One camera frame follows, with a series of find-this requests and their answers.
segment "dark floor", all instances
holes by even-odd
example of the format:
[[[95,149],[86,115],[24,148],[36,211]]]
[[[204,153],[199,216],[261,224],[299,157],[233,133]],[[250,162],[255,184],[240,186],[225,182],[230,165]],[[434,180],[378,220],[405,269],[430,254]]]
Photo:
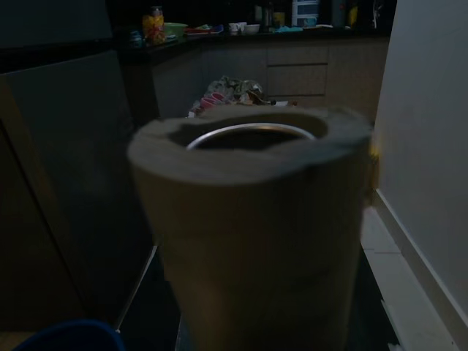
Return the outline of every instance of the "dark floor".
[[[347,351],[388,351],[388,343],[398,344],[381,300],[379,287],[361,252]],[[127,350],[174,351],[179,320],[176,300],[164,280],[159,258],[155,257],[121,326]],[[184,328],[179,339],[178,351],[193,351]]]

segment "green bowl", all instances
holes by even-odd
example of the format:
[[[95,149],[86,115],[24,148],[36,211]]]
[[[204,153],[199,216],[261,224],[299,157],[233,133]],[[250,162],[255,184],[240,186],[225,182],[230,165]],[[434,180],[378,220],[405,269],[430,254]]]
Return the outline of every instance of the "green bowl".
[[[166,37],[175,35],[177,38],[181,38],[184,36],[184,29],[187,27],[186,24],[167,22],[164,23],[164,33],[166,33]]]

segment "white wall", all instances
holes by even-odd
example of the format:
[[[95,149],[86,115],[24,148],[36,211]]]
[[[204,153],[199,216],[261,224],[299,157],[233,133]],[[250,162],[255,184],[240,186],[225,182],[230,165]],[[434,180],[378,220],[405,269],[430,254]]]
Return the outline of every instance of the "white wall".
[[[399,0],[376,139],[381,193],[468,314],[467,0]]]

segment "white cup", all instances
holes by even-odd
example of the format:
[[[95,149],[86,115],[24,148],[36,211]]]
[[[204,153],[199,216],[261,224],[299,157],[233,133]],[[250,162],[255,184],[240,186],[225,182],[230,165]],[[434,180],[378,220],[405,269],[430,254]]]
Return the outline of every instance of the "white cup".
[[[229,23],[229,30],[232,35],[236,35],[239,32],[239,29],[243,33],[246,26],[247,22]]]
[[[229,30],[231,34],[237,35],[237,32],[239,31],[239,29],[241,29],[241,26],[239,25],[239,23],[229,23]]]
[[[247,22],[239,22],[237,23],[241,28],[241,32],[243,33],[246,30]]]

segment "refrigerator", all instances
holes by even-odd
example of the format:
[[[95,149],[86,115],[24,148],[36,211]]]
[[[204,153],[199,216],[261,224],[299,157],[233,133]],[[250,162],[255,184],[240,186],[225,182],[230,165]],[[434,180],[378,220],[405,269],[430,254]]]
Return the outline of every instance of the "refrigerator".
[[[0,330],[117,328],[153,244],[105,1],[8,1],[0,33]]]

